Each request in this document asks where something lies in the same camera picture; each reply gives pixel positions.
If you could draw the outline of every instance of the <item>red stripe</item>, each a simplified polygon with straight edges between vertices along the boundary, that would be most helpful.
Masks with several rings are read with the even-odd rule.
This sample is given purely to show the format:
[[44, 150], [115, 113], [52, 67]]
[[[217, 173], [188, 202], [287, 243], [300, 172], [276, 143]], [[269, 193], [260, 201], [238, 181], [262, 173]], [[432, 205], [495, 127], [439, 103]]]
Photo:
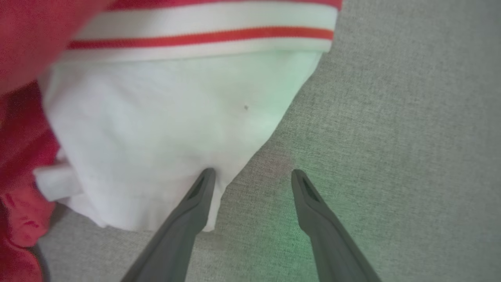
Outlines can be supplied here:
[[155, 38], [122, 38], [72, 41], [68, 49], [107, 49], [168, 47], [191, 44], [227, 42], [258, 38], [315, 38], [332, 40], [334, 32], [326, 29], [303, 27], [265, 27], [213, 33], [190, 34]]
[[[107, 10], [139, 10], [158, 9], [187, 5], [198, 5], [217, 2], [243, 2], [248, 0], [118, 0], [110, 5]], [[341, 10], [343, 0], [275, 0], [275, 2], [302, 2], [329, 5]]]

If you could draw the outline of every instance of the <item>red and white garment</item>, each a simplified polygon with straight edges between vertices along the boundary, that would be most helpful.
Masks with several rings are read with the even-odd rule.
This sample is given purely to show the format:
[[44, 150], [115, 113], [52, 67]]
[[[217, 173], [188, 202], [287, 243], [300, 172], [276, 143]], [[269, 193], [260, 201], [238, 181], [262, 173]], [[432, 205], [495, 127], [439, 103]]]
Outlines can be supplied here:
[[62, 151], [48, 200], [154, 230], [207, 167], [221, 196], [329, 50], [339, 0], [118, 1], [40, 79]]

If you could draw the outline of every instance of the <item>gray background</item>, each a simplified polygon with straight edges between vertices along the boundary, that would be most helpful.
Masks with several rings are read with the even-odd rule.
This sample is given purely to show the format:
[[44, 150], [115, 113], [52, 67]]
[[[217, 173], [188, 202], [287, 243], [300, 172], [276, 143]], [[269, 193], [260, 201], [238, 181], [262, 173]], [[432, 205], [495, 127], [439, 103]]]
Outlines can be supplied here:
[[[501, 279], [501, 2], [346, 0], [324, 55], [195, 242], [187, 281], [316, 281], [292, 167], [383, 281]], [[115, 281], [150, 232], [56, 213], [52, 281]]]

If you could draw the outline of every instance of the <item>white garment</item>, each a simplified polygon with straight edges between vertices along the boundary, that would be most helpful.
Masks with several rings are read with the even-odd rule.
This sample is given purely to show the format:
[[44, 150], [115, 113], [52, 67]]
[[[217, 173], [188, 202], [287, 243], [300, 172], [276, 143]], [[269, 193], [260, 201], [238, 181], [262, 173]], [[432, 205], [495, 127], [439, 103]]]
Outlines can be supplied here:
[[94, 220], [155, 230], [199, 173], [221, 196], [275, 130], [321, 52], [60, 63], [40, 79], [66, 158], [35, 170], [40, 191]]

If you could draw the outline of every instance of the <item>red cloth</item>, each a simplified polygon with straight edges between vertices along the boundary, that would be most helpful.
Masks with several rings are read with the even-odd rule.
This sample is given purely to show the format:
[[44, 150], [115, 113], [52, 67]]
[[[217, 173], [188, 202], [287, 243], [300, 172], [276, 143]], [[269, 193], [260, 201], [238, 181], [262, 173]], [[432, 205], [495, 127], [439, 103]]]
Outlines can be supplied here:
[[42, 281], [26, 247], [49, 228], [54, 203], [34, 187], [35, 167], [58, 150], [32, 82], [71, 37], [112, 0], [0, 2], [0, 281]]

